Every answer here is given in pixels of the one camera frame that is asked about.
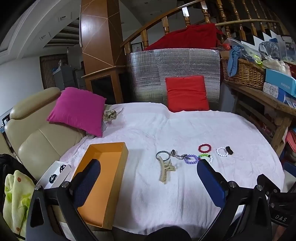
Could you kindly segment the wooden pillar cabinet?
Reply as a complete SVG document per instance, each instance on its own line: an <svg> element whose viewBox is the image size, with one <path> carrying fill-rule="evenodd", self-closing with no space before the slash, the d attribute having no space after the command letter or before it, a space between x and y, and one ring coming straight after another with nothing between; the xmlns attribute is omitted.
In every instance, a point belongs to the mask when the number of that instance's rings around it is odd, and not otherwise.
<svg viewBox="0 0 296 241"><path fill-rule="evenodd" d="M122 103L121 75L125 53L121 48L122 29L118 1L81 1L80 25L86 88L107 99Z"/></svg>

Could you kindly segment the red blanket on railing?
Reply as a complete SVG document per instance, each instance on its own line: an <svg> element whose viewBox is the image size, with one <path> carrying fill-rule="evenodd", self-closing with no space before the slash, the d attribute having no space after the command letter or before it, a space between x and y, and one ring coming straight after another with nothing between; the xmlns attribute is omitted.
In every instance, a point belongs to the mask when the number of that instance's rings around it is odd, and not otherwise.
<svg viewBox="0 0 296 241"><path fill-rule="evenodd" d="M220 44L224 35L214 23L204 25L190 25L184 29L170 32L161 39L145 47L146 51L157 49L212 49Z"/></svg>

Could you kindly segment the wooden stair railing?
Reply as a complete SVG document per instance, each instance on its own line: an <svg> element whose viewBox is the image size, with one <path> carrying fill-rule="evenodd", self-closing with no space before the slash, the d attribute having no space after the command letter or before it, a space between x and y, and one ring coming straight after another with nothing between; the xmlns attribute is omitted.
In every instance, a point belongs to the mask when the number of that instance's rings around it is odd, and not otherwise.
<svg viewBox="0 0 296 241"><path fill-rule="evenodd" d="M180 17L182 27L214 23L222 31L220 38L253 43L254 38L265 39L285 33L283 23L262 1L181 1L180 5L160 14L128 36L121 43L126 54L133 52L134 41L138 40L142 49L153 43L149 34L156 26L163 29L162 35L174 30L172 19Z"/></svg>

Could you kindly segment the wooden side table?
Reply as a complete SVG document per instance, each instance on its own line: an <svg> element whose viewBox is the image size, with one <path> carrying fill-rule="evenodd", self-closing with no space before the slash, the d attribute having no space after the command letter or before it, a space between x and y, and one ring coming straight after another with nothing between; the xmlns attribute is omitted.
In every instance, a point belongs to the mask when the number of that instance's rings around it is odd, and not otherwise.
<svg viewBox="0 0 296 241"><path fill-rule="evenodd" d="M233 112L254 124L280 156L288 129L295 124L295 109L261 90L226 80L224 83L235 98Z"/></svg>

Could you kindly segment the orange cardboard box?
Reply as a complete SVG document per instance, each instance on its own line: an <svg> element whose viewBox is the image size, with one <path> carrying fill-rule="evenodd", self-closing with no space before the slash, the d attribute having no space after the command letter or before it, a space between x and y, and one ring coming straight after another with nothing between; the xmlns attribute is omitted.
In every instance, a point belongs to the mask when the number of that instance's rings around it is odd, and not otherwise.
<svg viewBox="0 0 296 241"><path fill-rule="evenodd" d="M82 157L75 175L93 159L100 162L100 173L84 204L78 208L83 220L99 228L112 229L121 182L128 157L124 142L91 144Z"/></svg>

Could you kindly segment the wicker basket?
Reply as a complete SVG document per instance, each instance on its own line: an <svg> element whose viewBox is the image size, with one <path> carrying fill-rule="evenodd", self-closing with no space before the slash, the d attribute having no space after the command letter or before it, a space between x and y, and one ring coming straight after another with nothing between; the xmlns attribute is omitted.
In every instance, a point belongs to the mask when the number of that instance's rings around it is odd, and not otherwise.
<svg viewBox="0 0 296 241"><path fill-rule="evenodd" d="M263 90L266 74L264 68L247 60L239 59L236 74L229 77L227 72L228 60L228 58L220 59L225 81L257 90Z"/></svg>

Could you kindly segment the blue cloth in basket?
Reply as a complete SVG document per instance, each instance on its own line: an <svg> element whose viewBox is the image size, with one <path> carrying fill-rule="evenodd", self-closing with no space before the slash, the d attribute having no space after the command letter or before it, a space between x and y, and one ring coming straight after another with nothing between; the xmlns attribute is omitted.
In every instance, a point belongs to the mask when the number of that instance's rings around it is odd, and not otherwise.
<svg viewBox="0 0 296 241"><path fill-rule="evenodd" d="M247 52L244 47L240 45L232 46L232 49L229 53L227 72L229 77L233 77L237 73L238 60L243 59L247 60Z"/></svg>

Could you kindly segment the red cushion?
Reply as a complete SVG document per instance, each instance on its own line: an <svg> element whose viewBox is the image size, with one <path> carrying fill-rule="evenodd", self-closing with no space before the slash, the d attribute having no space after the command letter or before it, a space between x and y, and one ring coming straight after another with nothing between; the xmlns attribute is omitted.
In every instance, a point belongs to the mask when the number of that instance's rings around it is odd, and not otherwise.
<svg viewBox="0 0 296 241"><path fill-rule="evenodd" d="M208 111L209 102L202 75L167 77L167 107L173 112Z"/></svg>

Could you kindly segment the beige leather sofa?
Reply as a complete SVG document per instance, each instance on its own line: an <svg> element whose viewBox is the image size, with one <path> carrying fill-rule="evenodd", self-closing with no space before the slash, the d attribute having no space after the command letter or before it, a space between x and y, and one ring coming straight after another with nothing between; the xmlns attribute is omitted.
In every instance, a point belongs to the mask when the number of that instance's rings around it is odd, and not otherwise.
<svg viewBox="0 0 296 241"><path fill-rule="evenodd" d="M17 157L36 180L85 137L83 130L47 121L60 95L51 87L27 97L12 108L5 126Z"/></svg>

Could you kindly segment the yellow green printed cloth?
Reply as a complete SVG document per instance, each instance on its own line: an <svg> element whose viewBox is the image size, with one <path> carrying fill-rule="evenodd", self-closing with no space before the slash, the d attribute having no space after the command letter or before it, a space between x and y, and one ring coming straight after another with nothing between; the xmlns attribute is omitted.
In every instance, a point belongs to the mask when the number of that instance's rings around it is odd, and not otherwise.
<svg viewBox="0 0 296 241"><path fill-rule="evenodd" d="M7 174L4 182L3 218L11 231L26 237L26 224L34 183L27 175L16 170Z"/></svg>

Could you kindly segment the floral scrunchie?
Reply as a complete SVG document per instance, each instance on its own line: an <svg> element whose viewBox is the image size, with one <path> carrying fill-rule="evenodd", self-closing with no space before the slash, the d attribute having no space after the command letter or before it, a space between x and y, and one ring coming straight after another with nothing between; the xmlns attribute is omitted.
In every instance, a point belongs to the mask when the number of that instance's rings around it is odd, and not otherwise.
<svg viewBox="0 0 296 241"><path fill-rule="evenodd" d="M106 110L103 112L103 121L110 122L117 118L117 112L115 110Z"/></svg>

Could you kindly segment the blue cardboard box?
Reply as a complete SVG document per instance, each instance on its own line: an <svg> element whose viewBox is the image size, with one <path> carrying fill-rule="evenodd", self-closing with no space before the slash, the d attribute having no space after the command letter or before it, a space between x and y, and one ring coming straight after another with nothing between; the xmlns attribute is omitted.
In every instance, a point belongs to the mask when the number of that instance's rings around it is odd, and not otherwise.
<svg viewBox="0 0 296 241"><path fill-rule="evenodd" d="M294 108L295 78L272 69L266 69L263 92Z"/></svg>

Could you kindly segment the white jewelry box lid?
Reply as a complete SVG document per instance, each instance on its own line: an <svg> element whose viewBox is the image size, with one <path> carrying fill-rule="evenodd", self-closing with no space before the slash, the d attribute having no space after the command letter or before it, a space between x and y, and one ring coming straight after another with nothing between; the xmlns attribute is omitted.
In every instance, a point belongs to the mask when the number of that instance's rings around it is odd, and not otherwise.
<svg viewBox="0 0 296 241"><path fill-rule="evenodd" d="M64 162L55 161L37 182L37 187L51 189L59 187L71 172L72 167Z"/></svg>

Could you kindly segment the magenta cushion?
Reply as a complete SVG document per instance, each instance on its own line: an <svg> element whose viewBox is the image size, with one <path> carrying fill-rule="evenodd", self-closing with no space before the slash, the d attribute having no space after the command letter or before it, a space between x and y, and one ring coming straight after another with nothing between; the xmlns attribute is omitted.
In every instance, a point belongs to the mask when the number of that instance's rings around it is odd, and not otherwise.
<svg viewBox="0 0 296 241"><path fill-rule="evenodd" d="M88 90L67 87L47 117L50 123L62 123L102 137L106 99Z"/></svg>

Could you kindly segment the black ring accessory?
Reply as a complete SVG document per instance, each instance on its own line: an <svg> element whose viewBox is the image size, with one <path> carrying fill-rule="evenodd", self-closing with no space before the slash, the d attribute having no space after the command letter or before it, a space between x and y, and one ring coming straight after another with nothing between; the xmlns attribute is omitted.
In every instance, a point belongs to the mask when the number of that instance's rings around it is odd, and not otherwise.
<svg viewBox="0 0 296 241"><path fill-rule="evenodd" d="M232 155L234 152L231 150L231 148L229 146L226 146L226 152L229 154L229 155Z"/></svg>

